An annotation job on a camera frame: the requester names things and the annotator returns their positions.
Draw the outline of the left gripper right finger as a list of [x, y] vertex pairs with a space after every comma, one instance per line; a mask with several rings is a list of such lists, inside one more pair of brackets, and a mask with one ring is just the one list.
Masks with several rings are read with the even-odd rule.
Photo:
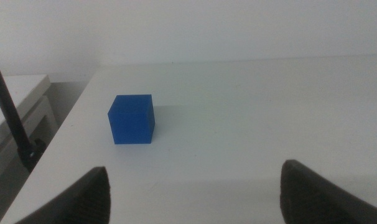
[[377, 223], [377, 207], [293, 159], [282, 165], [279, 203], [285, 223]]

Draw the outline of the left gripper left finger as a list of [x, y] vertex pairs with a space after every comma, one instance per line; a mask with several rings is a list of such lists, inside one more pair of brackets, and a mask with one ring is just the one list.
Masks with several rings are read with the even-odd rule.
[[108, 224], [111, 193], [105, 167], [94, 167], [20, 224]]

